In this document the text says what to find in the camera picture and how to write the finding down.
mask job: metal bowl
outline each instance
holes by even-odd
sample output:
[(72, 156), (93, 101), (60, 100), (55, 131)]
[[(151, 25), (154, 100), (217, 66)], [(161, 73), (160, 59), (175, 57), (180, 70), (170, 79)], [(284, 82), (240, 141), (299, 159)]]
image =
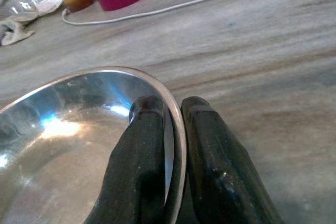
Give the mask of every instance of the metal bowl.
[(109, 155), (129, 124), (130, 106), (143, 95), (160, 96), (169, 111), (165, 219), (175, 223), (186, 171), (180, 108), (161, 82), (124, 67), (63, 77), (0, 111), (2, 222), (82, 223), (99, 195)]

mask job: bowl rim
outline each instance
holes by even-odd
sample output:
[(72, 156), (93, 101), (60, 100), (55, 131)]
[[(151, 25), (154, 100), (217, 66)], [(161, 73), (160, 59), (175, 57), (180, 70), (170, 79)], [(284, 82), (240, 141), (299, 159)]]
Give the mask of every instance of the bowl rim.
[(184, 194), (187, 160), (186, 133), (181, 110), (175, 97), (170, 92), (170, 90), (157, 78), (138, 69), (120, 66), (105, 66), (79, 70), (66, 76), (57, 78), (53, 81), (47, 82), (46, 84), (43, 84), (42, 86), (31, 90), (30, 92), (26, 93), (25, 95), (21, 96), (20, 98), (0, 109), (0, 114), (4, 113), (14, 105), (20, 103), (21, 101), (32, 96), (33, 94), (54, 84), (77, 76), (100, 72), (119, 72), (138, 77), (150, 84), (154, 89), (156, 89), (161, 97), (164, 98), (164, 102), (168, 106), (174, 126), (174, 163), (171, 184), (164, 207), (164, 223), (174, 224), (177, 221)]

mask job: marble countertop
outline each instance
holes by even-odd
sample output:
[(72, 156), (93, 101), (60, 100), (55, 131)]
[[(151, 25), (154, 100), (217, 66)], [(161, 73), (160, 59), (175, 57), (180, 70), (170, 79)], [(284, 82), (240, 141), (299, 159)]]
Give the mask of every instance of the marble countertop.
[[(70, 20), (104, 20), (190, 0), (141, 0)], [(336, 0), (212, 0), (98, 26), (60, 12), (0, 48), (0, 107), (77, 70), (128, 66), (178, 102), (207, 99), (247, 148), (285, 223), (335, 223)]]

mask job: white cable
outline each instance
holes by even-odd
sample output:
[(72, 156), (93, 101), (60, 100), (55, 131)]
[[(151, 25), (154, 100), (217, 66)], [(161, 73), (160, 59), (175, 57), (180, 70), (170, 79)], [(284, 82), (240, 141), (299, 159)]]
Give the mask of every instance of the white cable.
[(69, 12), (68, 12), (67, 9), (64, 9), (63, 12), (62, 12), (62, 19), (65, 23), (75, 25), (75, 26), (100, 25), (100, 24), (119, 22), (119, 21), (122, 21), (122, 20), (131, 19), (131, 18), (140, 18), (140, 17), (151, 16), (151, 15), (156, 15), (156, 14), (160, 14), (160, 13), (165, 13), (165, 12), (169, 12), (170, 10), (175, 10), (175, 9), (178, 9), (178, 8), (198, 4), (198, 3), (201, 3), (201, 2), (204, 2), (204, 1), (207, 1), (207, 0), (193, 0), (193, 1), (190, 1), (190, 2), (186, 2), (186, 3), (182, 3), (182, 4), (178, 4), (178, 5), (173, 5), (173, 6), (163, 8), (163, 9), (160, 9), (160, 10), (154, 10), (154, 11), (146, 12), (146, 13), (138, 13), (138, 14), (133, 14), (133, 15), (124, 16), (124, 17), (115, 18), (115, 19), (110, 19), (110, 20), (92, 21), (92, 22), (79, 22), (79, 23), (66, 20), (66, 16), (69, 14)]

